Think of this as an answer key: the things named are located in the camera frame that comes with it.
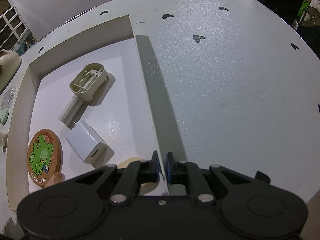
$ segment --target transparent plastic object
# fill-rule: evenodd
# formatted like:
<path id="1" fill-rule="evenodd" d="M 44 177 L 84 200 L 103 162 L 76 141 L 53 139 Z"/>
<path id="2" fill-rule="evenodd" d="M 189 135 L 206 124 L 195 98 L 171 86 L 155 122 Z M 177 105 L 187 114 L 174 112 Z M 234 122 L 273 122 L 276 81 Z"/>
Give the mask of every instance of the transparent plastic object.
<path id="1" fill-rule="evenodd" d="M 12 105 L 13 97 L 16 92 L 16 88 L 14 86 L 10 87 L 6 93 L 4 94 L 1 108 L 0 110 L 4 109 L 5 107 L 9 109 L 9 107 Z"/>

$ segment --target green cartoon character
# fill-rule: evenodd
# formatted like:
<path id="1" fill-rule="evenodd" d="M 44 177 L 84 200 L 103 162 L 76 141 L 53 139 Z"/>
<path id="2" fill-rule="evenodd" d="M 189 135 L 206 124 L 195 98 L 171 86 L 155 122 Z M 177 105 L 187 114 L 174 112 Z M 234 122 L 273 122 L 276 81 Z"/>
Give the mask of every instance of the green cartoon character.
<path id="1" fill-rule="evenodd" d="M 51 154 L 53 151 L 53 144 L 50 142 L 46 143 L 43 134 L 39 135 L 38 142 L 39 146 L 37 145 L 37 142 L 33 143 L 33 152 L 30 154 L 29 158 L 35 176 L 41 175 L 42 170 L 44 170 L 45 173 L 48 173 L 48 166 L 51 162 Z"/>

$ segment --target wooden disc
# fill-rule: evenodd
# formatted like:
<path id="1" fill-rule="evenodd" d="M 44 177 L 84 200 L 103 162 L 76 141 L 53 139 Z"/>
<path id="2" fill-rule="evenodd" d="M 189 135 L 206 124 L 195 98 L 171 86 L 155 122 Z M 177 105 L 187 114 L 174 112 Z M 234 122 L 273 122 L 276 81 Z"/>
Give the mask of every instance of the wooden disc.
<path id="1" fill-rule="evenodd" d="M 42 129 L 32 138 L 28 153 L 28 172 L 34 183 L 44 187 L 51 176 L 59 171 L 61 146 L 58 136 L 49 129 Z"/>

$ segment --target teapot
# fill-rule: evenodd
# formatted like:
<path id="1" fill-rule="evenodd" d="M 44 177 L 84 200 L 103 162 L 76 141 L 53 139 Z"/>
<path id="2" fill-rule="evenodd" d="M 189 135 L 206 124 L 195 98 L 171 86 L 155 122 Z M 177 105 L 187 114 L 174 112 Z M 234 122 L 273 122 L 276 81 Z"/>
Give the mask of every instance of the teapot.
<path id="1" fill-rule="evenodd" d="M 2 91 L 10 82 L 17 69 L 21 59 L 18 53 L 13 50 L 0 50 L 0 91 Z"/>

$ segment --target green lid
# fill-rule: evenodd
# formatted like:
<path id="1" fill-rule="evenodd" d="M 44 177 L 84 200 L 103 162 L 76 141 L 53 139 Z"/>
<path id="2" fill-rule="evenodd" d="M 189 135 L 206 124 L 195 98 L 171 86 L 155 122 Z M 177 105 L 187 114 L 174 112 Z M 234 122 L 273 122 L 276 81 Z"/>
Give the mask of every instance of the green lid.
<path id="1" fill-rule="evenodd" d="M 5 122 L 8 119 L 8 116 L 9 116 L 9 109 L 5 107 L 4 109 L 2 109 L 2 111 L 0 113 L 0 123 L 2 125 L 5 124 Z"/>

